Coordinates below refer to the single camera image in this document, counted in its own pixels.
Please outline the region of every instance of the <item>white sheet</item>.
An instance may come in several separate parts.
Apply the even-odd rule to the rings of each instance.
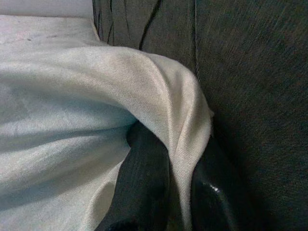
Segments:
[[[84,19],[0,16],[0,51],[0,230],[94,230],[136,118],[168,148],[191,229],[192,171],[211,125],[188,69],[106,46]]]

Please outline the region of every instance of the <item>dark gray couch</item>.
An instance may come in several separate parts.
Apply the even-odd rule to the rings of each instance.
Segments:
[[[308,1],[93,0],[100,38],[178,60],[266,230],[308,230]]]

